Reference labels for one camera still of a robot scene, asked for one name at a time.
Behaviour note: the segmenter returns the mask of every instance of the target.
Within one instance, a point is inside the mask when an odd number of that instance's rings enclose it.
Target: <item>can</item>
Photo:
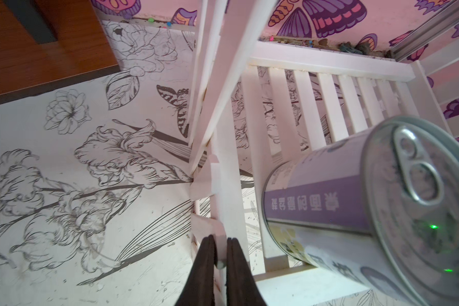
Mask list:
[[[394,117],[279,166],[263,193],[288,255],[404,302],[459,305],[459,144]]]

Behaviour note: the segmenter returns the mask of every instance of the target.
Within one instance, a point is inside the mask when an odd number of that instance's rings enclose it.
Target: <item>dark brown object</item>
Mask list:
[[[212,235],[205,237],[184,289],[175,306],[214,305],[214,265],[216,244]],[[227,240],[226,297],[228,306],[267,306],[263,301],[248,262],[236,238]]]
[[[0,103],[119,70],[89,1],[37,0],[36,4],[54,28],[57,42],[38,45],[0,0],[0,95],[8,93],[0,96]],[[34,90],[38,85],[41,90]]]
[[[368,42],[360,43],[355,46],[355,48],[365,55],[369,55],[371,53],[371,45]]]
[[[236,238],[227,240],[226,295],[228,306],[267,306]]]
[[[190,269],[189,277],[175,306],[214,305],[214,265],[218,258],[214,237],[202,239],[196,259]]]
[[[384,57],[385,58],[394,58],[394,53],[391,50],[388,50],[388,51],[386,51],[386,53],[384,53]]]

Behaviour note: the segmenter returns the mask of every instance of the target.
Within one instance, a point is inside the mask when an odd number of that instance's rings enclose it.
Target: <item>pink wall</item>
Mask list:
[[[194,25],[198,0],[91,0],[106,14]],[[377,50],[414,30],[450,0],[281,0],[263,35],[358,43],[369,35]]]

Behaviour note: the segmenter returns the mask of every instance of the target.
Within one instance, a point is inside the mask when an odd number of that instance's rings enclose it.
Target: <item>white wooden post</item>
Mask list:
[[[408,88],[421,118],[430,121],[451,134],[442,110],[428,83],[425,71],[419,61],[410,64],[415,78],[408,82]]]
[[[204,107],[196,126],[189,170],[193,173],[211,138],[234,86],[262,33],[274,2],[267,0],[231,0],[225,15],[218,51],[204,97]]]
[[[269,135],[262,103],[262,88],[258,79],[257,66],[247,66],[241,75],[241,86],[243,89],[243,103],[247,114],[248,142],[250,144],[255,195],[257,196],[258,222],[260,224],[265,271],[281,270],[289,267],[289,260],[270,236],[261,209],[261,195],[265,181],[275,166],[272,163],[270,152]]]
[[[459,38],[434,54],[420,60],[420,64],[425,70],[425,75],[431,75],[457,61],[459,61]]]
[[[201,114],[202,100],[208,86],[209,75],[211,73],[212,62],[216,55],[216,49],[219,44],[219,34],[223,25],[223,17],[227,0],[202,0],[206,2],[207,12],[205,22],[202,25],[203,39],[198,39],[196,46],[200,48],[200,54],[197,55],[194,75],[197,77],[192,81],[190,93],[190,110],[189,114],[189,146],[194,141],[194,131]]]

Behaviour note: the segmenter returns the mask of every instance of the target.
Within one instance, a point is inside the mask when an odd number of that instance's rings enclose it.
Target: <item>white wooden frame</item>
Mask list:
[[[254,277],[262,296],[269,306],[284,302],[306,305],[365,290],[362,285],[321,268],[309,265],[290,268],[287,255],[275,244],[263,223],[260,195],[267,177],[275,168],[275,158],[270,152],[257,66],[269,68],[274,112],[282,142],[281,158],[282,162],[286,162],[299,157],[301,150],[285,69],[293,70],[306,136],[312,150],[326,143],[309,72],[316,73],[318,77],[334,142],[348,137],[349,132],[363,131],[398,114],[420,116],[458,137],[459,116],[446,120],[440,103],[446,103],[455,96],[449,93],[448,88],[457,86],[459,90],[459,79],[452,80],[445,88],[432,90],[426,76],[459,60],[459,39],[453,42],[454,45],[446,46],[412,64],[264,43],[258,42],[257,38],[268,20],[274,2],[232,0],[226,15],[222,13],[221,3],[219,0],[213,3],[209,0],[207,13],[210,16],[205,17],[203,30],[199,31],[202,40],[197,43],[201,43],[202,49],[196,53],[194,61],[194,94],[190,100],[192,152],[189,161],[190,171],[195,177],[190,188],[191,199],[210,196],[211,218],[220,223],[194,217],[193,222],[198,223],[194,224],[197,235],[200,237],[204,231],[206,234],[215,232],[216,228],[220,229],[219,224],[222,224],[228,237],[238,238],[248,260],[238,158],[229,103],[230,94],[241,77],[266,270],[266,273]],[[345,101],[343,108],[338,101],[333,75],[338,76]],[[349,129],[344,113],[349,117]],[[197,172],[195,170],[204,150],[207,150],[208,159],[202,170]],[[217,279],[220,293],[225,296],[224,286],[221,286],[225,283],[225,273],[220,273]],[[308,286],[307,283],[311,281],[314,282],[313,286]],[[279,296],[275,294],[277,283],[286,288],[279,291]]]

